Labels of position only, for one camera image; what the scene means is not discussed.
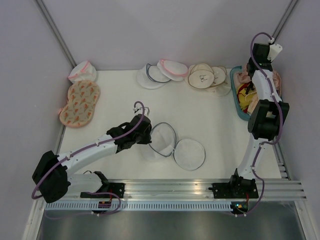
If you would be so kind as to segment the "dusty pink bra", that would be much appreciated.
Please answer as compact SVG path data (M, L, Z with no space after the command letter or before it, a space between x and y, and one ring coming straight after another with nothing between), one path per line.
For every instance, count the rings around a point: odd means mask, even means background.
M272 72L272 79L275 86L275 89L279 96L281 96L281 85L282 80L277 71ZM240 86L243 84L247 84L251 81L249 75L246 73L246 71L236 72L233 74L233 82L235 86L235 90L238 91Z

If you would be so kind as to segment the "blue-trimmed white mesh laundry bag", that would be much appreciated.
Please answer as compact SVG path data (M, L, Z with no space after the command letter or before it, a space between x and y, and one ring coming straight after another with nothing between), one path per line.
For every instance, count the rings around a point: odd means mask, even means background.
M179 139L175 129L167 122L156 124L150 132L151 142L140 147L141 155L150 162L172 157L186 171L199 169L206 159L203 145L191 138Z

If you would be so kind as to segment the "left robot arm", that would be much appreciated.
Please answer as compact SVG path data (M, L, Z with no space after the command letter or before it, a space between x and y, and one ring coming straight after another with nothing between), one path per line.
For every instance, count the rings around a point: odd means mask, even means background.
M151 130L151 120L143 114L137 114L130 122L111 128L95 142L82 148L60 154L45 152L32 175L36 185L31 193L32 199L44 198L50 204L71 193L77 193L84 199L122 198L123 194L119 191L124 188L112 187L101 171L89 174L77 172L135 144L151 143Z

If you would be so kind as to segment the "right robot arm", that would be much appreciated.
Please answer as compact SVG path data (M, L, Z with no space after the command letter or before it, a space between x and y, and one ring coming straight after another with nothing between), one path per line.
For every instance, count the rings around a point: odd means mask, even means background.
M249 142L244 157L227 184L229 199L257 199L257 167L267 145L281 136L290 106L283 102L273 81L272 61L282 50L277 44L253 43L247 64L248 75L255 87L258 102L248 121Z

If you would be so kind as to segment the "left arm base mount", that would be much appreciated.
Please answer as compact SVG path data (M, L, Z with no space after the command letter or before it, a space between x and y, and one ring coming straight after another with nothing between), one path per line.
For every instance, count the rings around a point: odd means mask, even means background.
M116 199L118 196L120 199L124 198L125 183L123 182L111 182L108 185L103 185L96 192L81 192L80 198L82 199Z

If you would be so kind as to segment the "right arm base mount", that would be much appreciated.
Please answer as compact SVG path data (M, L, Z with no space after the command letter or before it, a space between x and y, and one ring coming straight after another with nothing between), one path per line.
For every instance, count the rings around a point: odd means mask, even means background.
M258 199L259 193L257 185L231 185L226 182L213 183L208 188L213 193L214 199Z

